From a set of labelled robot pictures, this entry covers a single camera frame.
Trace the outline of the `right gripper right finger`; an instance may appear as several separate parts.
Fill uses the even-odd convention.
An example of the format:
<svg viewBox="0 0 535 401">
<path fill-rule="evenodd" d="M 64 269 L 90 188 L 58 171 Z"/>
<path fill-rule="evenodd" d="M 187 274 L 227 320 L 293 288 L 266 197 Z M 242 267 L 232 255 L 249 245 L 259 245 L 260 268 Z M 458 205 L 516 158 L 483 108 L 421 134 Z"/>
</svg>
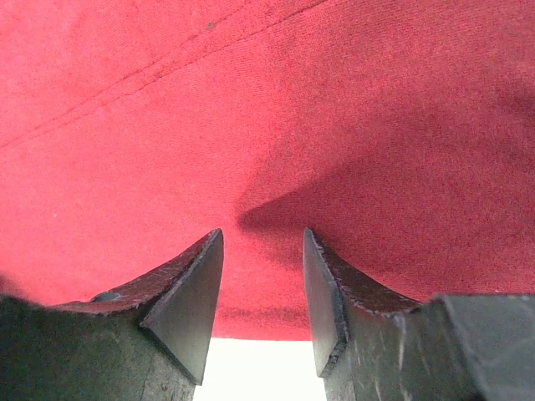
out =
<svg viewBox="0 0 535 401">
<path fill-rule="evenodd" d="M 533 295 L 420 303 L 348 264 L 311 230 L 303 276 L 327 399 L 533 399 Z"/>
</svg>

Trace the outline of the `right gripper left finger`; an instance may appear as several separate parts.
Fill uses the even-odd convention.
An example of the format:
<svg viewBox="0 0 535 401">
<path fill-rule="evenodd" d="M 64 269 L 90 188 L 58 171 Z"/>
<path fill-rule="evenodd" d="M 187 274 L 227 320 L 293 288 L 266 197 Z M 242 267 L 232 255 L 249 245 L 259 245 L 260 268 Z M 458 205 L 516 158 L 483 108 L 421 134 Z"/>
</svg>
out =
<svg viewBox="0 0 535 401">
<path fill-rule="evenodd" d="M 87 302 L 1 297 L 4 400 L 190 400 L 203 381 L 223 234 Z"/>
</svg>

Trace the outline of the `maroon t shirt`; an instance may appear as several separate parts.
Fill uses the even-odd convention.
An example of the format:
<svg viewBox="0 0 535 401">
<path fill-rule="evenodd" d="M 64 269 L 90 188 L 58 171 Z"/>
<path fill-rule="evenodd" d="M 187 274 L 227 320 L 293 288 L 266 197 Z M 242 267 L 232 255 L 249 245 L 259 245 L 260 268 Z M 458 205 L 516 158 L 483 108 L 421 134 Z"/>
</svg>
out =
<svg viewBox="0 0 535 401">
<path fill-rule="evenodd" d="M 532 292 L 533 2 L 2 2 L 2 291 L 216 228 L 218 337 L 308 338 L 305 228 L 418 300 Z"/>
</svg>

